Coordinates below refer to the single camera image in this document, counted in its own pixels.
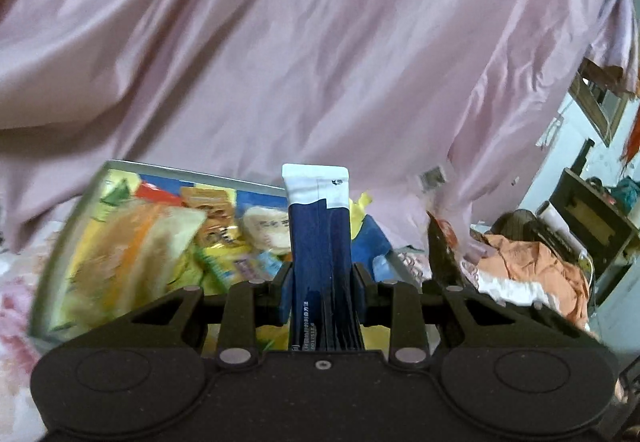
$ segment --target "wrinkled cloth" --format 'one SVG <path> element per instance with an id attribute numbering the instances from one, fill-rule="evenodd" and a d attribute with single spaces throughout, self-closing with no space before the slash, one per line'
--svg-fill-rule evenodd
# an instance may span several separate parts
<path id="1" fill-rule="evenodd" d="M 580 268 L 558 259 L 541 242 L 514 242 L 502 235 L 485 237 L 498 252 L 480 260 L 480 271 L 497 278 L 539 283 L 548 295 L 558 299 L 563 316 L 585 327 L 589 287 Z"/>
<path id="2" fill-rule="evenodd" d="M 615 199 L 622 214 L 629 215 L 640 197 L 640 185 L 631 177 L 624 177 L 609 189 L 609 194 Z"/>
<path id="3" fill-rule="evenodd" d="M 606 0 L 597 27 L 597 36 L 584 55 L 583 76 L 619 96 L 635 95 L 640 86 L 634 0 Z"/>
<path id="4" fill-rule="evenodd" d="M 0 0 L 0 229 L 20 249 L 111 158 L 279 185 L 286 162 L 343 165 L 355 196 L 448 159 L 462 239 L 604 1 Z"/>
<path id="5" fill-rule="evenodd" d="M 497 278 L 484 271 L 477 271 L 477 289 L 488 294 L 494 301 L 506 301 L 520 307 L 530 307 L 540 301 L 556 312 L 560 312 L 558 298 L 549 294 L 537 281 L 516 281 L 508 278 Z"/>

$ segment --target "blue package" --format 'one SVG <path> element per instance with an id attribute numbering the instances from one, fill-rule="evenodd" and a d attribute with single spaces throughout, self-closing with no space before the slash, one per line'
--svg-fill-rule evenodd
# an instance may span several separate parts
<path id="1" fill-rule="evenodd" d="M 375 281 L 380 281 L 375 275 L 374 259 L 380 255 L 388 254 L 391 249 L 391 243 L 387 240 L 380 226 L 371 215 L 365 215 L 362 227 L 351 243 L 353 263 L 361 263 Z"/>
<path id="2" fill-rule="evenodd" d="M 264 272 L 271 276 L 271 279 L 275 278 L 282 267 L 282 260 L 272 255 L 269 251 L 262 251 L 256 258 Z"/>
<path id="3" fill-rule="evenodd" d="M 286 164 L 293 296 L 292 350 L 361 350 L 351 303 L 351 234 L 346 168 Z"/>
<path id="4" fill-rule="evenodd" d="M 374 281 L 385 281 L 385 279 L 402 281 L 393 265 L 386 259 L 386 255 L 380 255 L 373 259 L 373 279 Z"/>
<path id="5" fill-rule="evenodd" d="M 244 212 L 253 206 L 286 209 L 287 198 L 254 193 L 253 191 L 236 191 L 236 218 L 242 218 Z"/>

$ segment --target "wooden frame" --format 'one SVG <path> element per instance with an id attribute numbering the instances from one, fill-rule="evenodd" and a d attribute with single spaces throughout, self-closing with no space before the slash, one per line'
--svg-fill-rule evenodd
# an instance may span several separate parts
<path id="1" fill-rule="evenodd" d="M 602 112 L 600 105 L 598 105 L 596 98 L 593 96 L 593 93 L 591 93 L 587 84 L 582 80 L 580 72 L 575 75 L 574 80 L 569 87 L 569 93 L 572 95 L 575 102 L 578 103 L 578 106 L 582 109 L 584 115 L 587 116 L 587 119 L 590 121 L 591 125 L 593 125 L 593 128 L 602 139 L 602 142 L 604 142 L 606 146 L 609 146 L 613 136 L 616 135 L 616 132 L 618 131 L 620 119 L 622 119 L 622 114 L 625 112 L 628 96 L 625 94 L 620 97 L 620 104 L 616 108 L 616 112 L 614 113 L 611 124 L 609 125 L 607 117 Z"/>

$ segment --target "food packaging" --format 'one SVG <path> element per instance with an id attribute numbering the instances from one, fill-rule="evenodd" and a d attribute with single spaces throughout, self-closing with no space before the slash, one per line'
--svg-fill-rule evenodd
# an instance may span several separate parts
<path id="1" fill-rule="evenodd" d="M 173 193 L 169 193 L 163 189 L 159 189 L 150 182 L 142 181 L 136 190 L 134 197 L 156 202 L 159 204 L 168 204 L 171 206 L 181 206 L 182 199 Z"/>
<path id="2" fill-rule="evenodd" d="M 207 266 L 215 277 L 217 284 L 227 292 L 229 288 L 241 281 L 267 278 L 261 269 L 251 247 L 207 247 L 202 250 Z"/>
<path id="3" fill-rule="evenodd" d="M 274 255 L 291 252 L 287 209 L 251 206 L 242 216 L 244 235 L 258 251 Z"/>
<path id="4" fill-rule="evenodd" d="M 92 328 L 164 295 L 204 219 L 202 211 L 138 199 L 113 210 L 72 277 L 67 315 Z"/>
<path id="5" fill-rule="evenodd" d="M 293 284 L 292 350 L 363 349 L 351 303 L 349 173 L 285 164 Z"/>
<path id="6" fill-rule="evenodd" d="M 262 272 L 269 280 L 272 280 L 276 277 L 278 271 L 282 268 L 282 264 L 284 263 L 279 257 L 275 256 L 269 251 L 262 251 L 261 253 L 258 253 L 256 259 L 258 260 L 258 262 L 260 262 Z"/>
<path id="7" fill-rule="evenodd" d="M 234 219 L 234 206 L 226 191 L 183 187 L 180 193 L 185 206 L 206 214 L 206 220 L 197 234 L 200 247 L 238 247 L 243 243 Z"/>

